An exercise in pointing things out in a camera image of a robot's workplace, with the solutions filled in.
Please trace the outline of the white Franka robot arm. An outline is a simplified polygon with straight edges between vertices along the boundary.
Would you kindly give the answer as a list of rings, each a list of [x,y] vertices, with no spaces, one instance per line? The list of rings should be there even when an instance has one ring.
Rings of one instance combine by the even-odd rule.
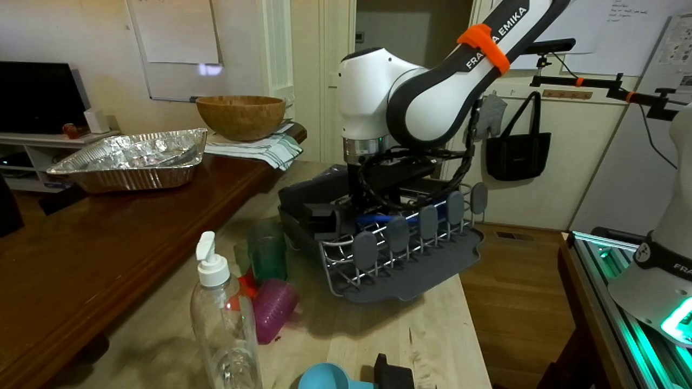
[[[353,53],[340,63],[343,161],[369,164],[390,154],[437,152],[461,127],[479,96],[535,53],[571,0],[501,0],[485,22],[465,29],[434,68],[409,63],[384,48]],[[620,309],[671,342],[692,340],[692,108],[671,115],[677,148],[672,197],[633,264],[615,278]]]

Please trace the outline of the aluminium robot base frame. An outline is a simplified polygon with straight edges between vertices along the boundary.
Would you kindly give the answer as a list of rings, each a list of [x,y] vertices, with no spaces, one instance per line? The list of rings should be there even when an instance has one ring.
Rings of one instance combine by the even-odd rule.
[[[643,267],[643,245],[583,231],[567,245],[633,385],[692,389],[690,278]]]

